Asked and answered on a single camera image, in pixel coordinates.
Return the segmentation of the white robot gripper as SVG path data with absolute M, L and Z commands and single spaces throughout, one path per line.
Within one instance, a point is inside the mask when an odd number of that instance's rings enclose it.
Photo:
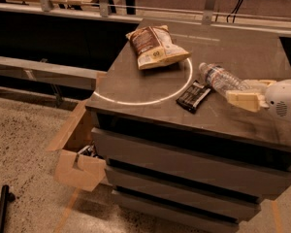
M 275 118 L 291 122 L 291 80 L 275 82 L 274 80 L 245 80 L 254 89 L 266 90 L 265 96 L 251 90 L 229 90 L 227 101 L 235 107 L 257 113 L 268 109 Z

